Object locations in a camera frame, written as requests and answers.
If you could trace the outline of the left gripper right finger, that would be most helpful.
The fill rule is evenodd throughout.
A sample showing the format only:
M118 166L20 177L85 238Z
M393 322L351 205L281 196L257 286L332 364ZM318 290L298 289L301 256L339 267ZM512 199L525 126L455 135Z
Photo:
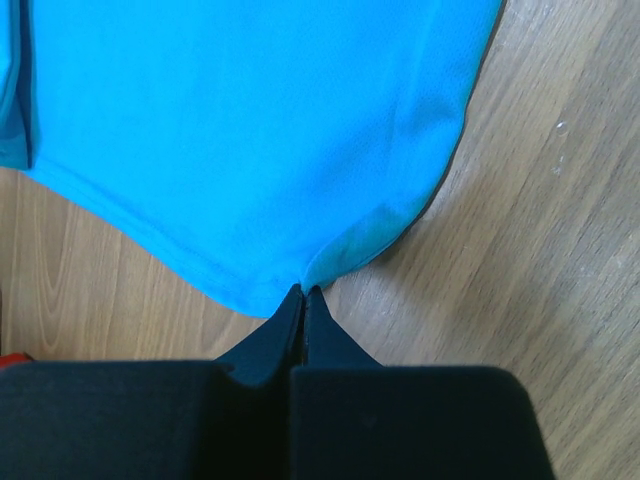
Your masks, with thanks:
M384 366L305 301L304 360L290 375L295 479L550 479L532 402L491 366Z

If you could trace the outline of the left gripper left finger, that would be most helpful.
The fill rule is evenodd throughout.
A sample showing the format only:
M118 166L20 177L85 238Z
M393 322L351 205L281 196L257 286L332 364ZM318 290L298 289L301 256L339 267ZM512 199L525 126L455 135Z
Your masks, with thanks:
M215 360L1 371L5 479L280 479L303 295Z

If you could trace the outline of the teal t shirt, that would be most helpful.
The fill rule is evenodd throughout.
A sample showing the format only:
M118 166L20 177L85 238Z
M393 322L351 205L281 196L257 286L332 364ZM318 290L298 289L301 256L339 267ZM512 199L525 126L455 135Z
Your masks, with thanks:
M1 163L270 316L439 187L498 1L5 1Z

